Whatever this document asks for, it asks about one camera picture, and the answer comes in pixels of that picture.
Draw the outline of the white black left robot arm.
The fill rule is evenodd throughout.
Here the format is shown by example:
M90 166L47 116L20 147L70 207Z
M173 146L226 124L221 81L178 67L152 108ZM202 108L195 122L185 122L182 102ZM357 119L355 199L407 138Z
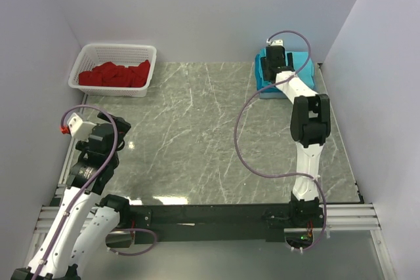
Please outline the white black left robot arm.
M58 213L35 256L12 279L80 279L87 259L115 228L129 225L129 200L102 196L119 166L118 152L131 125L121 117L100 112L100 124L77 113L63 118L64 134L77 139L80 152L70 169Z

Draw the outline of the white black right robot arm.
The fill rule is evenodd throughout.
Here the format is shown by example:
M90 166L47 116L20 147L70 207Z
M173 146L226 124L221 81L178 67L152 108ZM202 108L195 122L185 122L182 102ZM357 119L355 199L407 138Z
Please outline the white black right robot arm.
M277 83L275 88L292 103L290 133L297 148L298 175L288 219L294 226L310 228L324 216L316 183L321 153L331 133L329 97L316 91L314 66L308 54L287 51L282 40L260 51L258 66L263 80Z

